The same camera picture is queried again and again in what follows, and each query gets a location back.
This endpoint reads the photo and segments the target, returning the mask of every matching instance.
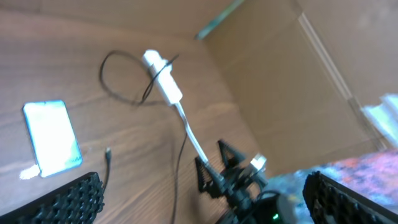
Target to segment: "wooden floor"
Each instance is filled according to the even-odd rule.
[[[98,67],[113,49],[139,57],[145,49],[157,49],[165,58],[180,54],[172,74],[184,94],[182,104],[193,132],[215,166],[220,165],[220,138],[248,157],[258,151],[201,42],[0,11],[0,215],[89,171],[103,179],[104,149],[109,146],[111,176],[96,223],[169,223],[172,170],[183,126],[165,105],[133,108],[102,91]],[[123,58],[112,58],[105,72],[112,88],[132,98],[149,82],[136,64]],[[53,99],[68,106],[84,163],[46,179],[21,180],[20,173],[35,164],[21,108],[28,101]],[[161,99],[157,90],[149,97]],[[198,194],[195,156],[187,144],[180,165],[177,223],[214,223],[225,204]]]

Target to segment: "white object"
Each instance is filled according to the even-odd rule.
[[[185,116],[180,100],[182,99],[182,92],[175,83],[170,72],[172,71],[172,66],[167,64],[166,59],[162,59],[158,51],[156,50],[146,50],[144,56],[142,56],[142,61],[150,69],[150,74],[155,77],[159,72],[159,76],[155,80],[155,84],[158,86],[160,92],[162,93],[164,99],[169,106],[174,105],[181,116],[184,123],[185,130],[189,139],[191,140],[193,147],[197,150],[200,159],[207,163],[208,159],[200,147],[195,135],[193,134],[191,127],[188,124],[187,117]]]
[[[165,67],[168,61],[166,59],[162,59],[156,50],[146,50],[144,56],[142,57],[142,61],[150,69],[150,74],[152,77],[155,77],[160,72],[159,76],[155,80],[155,84],[158,86],[160,92],[166,100],[166,103],[169,106],[172,106],[180,102],[182,99],[182,92],[170,74],[173,69],[172,66],[169,65]]]

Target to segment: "white strip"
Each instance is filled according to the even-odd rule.
[[[349,90],[344,78],[341,76],[341,73],[337,69],[335,63],[331,59],[329,53],[326,51],[326,48],[323,46],[319,36],[313,29],[310,21],[308,21],[304,12],[298,17],[298,21],[300,22],[303,30],[308,35],[314,49],[317,51],[319,57],[321,58],[322,62],[324,63],[326,69],[328,70],[333,82],[335,83],[337,89],[343,95],[346,100],[349,100],[353,97],[352,92]]]
[[[193,147],[197,150],[200,159],[202,159],[202,161],[204,163],[208,163],[208,159],[205,155],[205,152],[203,152],[203,149],[200,147],[199,142],[195,138],[195,135],[193,135],[191,127],[188,124],[188,120],[187,120],[187,117],[185,116],[184,110],[182,109],[181,103],[176,103],[176,104],[174,104],[174,106],[176,107],[178,113],[180,113],[181,119],[185,125],[185,130],[187,131],[187,135],[188,135],[189,139],[191,140]]]

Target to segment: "phone screen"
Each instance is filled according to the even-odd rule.
[[[83,162],[62,100],[26,103],[23,111],[42,177]]]

